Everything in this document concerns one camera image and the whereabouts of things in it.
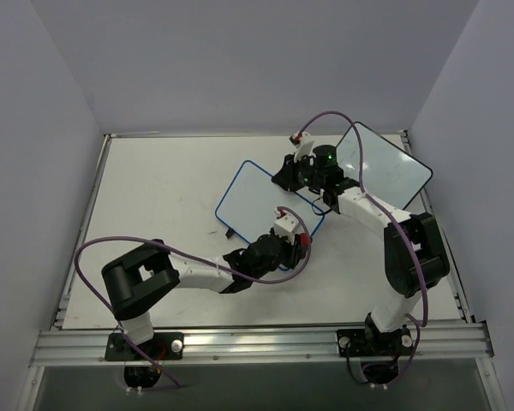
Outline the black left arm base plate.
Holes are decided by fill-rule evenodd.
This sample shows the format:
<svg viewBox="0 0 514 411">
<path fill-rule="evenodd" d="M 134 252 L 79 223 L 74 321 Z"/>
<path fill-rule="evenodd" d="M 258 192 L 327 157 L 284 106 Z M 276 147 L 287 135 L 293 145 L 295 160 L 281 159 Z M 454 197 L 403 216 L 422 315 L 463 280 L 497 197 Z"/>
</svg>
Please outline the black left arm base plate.
<svg viewBox="0 0 514 411">
<path fill-rule="evenodd" d="M 138 345 L 138 348 L 155 361 L 181 360 L 184 334 L 178 331 L 155 332 L 152 339 Z M 120 331 L 108 336 L 104 358 L 106 361 L 138 361 L 144 357 L 123 337 Z"/>
</svg>

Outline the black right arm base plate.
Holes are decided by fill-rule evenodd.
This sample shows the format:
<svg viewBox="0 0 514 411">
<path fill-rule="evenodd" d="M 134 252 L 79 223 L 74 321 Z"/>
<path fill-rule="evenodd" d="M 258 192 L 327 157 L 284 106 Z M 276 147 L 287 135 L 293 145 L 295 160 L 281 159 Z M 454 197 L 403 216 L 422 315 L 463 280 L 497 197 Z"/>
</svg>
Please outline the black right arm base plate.
<svg viewBox="0 0 514 411">
<path fill-rule="evenodd" d="M 336 331 L 338 352 L 345 358 L 408 356 L 414 340 L 407 328 L 380 333 L 364 328 L 340 329 Z"/>
</svg>

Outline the red heart-shaped eraser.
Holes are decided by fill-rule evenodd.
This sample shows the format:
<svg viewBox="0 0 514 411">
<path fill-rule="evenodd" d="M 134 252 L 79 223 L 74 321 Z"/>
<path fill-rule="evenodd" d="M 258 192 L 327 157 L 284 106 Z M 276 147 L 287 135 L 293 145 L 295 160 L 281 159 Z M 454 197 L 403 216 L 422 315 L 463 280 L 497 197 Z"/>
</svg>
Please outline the red heart-shaped eraser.
<svg viewBox="0 0 514 411">
<path fill-rule="evenodd" d="M 299 242 L 300 242 L 300 247 L 302 249 L 302 252 L 307 253 L 311 247 L 312 238 L 305 233 L 301 233 L 299 235 Z"/>
</svg>

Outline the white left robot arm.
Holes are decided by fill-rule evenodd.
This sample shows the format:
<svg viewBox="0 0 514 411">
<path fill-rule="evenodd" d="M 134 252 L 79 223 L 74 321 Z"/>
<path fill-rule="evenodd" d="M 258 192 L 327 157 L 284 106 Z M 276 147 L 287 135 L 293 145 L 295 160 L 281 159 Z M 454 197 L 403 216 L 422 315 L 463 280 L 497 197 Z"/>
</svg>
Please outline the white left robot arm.
<svg viewBox="0 0 514 411">
<path fill-rule="evenodd" d="M 127 334 L 124 347 L 136 359 L 155 350 L 150 309 L 174 288 L 235 294 L 279 267 L 295 269 L 309 253 L 306 233 L 280 235 L 275 229 L 245 248 L 195 261 L 143 244 L 101 270 L 112 312 Z"/>
</svg>

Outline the blue-framed whiteboard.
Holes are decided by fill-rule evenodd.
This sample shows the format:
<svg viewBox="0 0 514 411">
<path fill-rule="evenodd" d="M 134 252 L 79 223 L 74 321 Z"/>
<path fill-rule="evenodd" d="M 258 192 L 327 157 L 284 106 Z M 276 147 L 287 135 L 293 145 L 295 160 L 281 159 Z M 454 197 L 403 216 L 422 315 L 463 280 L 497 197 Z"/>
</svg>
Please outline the blue-framed whiteboard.
<svg viewBox="0 0 514 411">
<path fill-rule="evenodd" d="M 290 194 L 273 184 L 272 174 L 257 163 L 246 160 L 235 173 L 230 185 L 215 209 L 216 219 L 247 246 L 261 235 L 269 234 L 277 218 L 276 209 L 282 207 L 302 223 L 302 233 L 311 238 L 322 225 L 324 212 L 300 194 Z M 277 270 L 301 272 L 309 260 L 307 257 L 294 269 L 280 266 Z"/>
</svg>

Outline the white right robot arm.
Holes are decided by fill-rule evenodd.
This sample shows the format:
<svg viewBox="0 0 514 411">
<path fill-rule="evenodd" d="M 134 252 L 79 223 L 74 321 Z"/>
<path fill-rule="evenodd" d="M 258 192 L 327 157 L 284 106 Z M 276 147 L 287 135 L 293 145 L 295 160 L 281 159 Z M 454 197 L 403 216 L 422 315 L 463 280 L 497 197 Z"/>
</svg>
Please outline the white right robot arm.
<svg viewBox="0 0 514 411">
<path fill-rule="evenodd" d="M 363 160 L 359 160 L 358 178 L 347 177 L 332 145 L 300 147 L 285 155 L 272 182 L 290 193 L 307 188 L 321 194 L 331 211 L 356 220 L 383 241 L 384 272 L 391 290 L 369 314 L 372 326 L 362 334 L 368 350 L 380 354 L 391 347 L 393 332 L 410 320 L 419 303 L 422 318 L 417 324 L 427 325 L 428 290 L 450 272 L 432 214 L 410 213 L 372 195 L 363 181 Z"/>
</svg>

